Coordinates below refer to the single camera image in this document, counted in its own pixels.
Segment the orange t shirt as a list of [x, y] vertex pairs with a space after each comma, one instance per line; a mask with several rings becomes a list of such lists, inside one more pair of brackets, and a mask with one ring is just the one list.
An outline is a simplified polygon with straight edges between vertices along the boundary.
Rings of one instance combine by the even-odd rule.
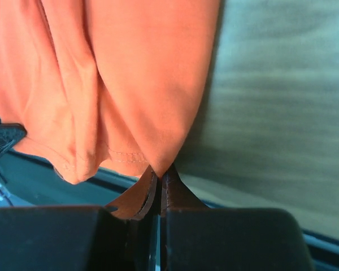
[[0, 120], [72, 184], [161, 176], [203, 97], [219, 1], [0, 1]]

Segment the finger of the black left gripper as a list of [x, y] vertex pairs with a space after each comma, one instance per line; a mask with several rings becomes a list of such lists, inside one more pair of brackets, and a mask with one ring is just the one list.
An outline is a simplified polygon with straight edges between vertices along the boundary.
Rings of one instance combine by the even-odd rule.
[[27, 135], [27, 131], [20, 124], [2, 124], [0, 121], [0, 157], [12, 149]]

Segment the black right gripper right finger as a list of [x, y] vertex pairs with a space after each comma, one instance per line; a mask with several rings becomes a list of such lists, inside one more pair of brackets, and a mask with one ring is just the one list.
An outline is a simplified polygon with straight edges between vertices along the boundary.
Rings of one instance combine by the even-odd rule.
[[162, 177], [161, 270], [314, 270], [296, 219], [278, 208], [211, 208], [174, 166]]

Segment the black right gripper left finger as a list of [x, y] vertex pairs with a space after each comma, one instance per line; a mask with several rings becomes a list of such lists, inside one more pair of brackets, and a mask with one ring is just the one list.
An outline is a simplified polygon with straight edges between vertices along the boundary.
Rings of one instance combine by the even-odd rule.
[[0, 208], [0, 270], [154, 270], [151, 168], [105, 206]]

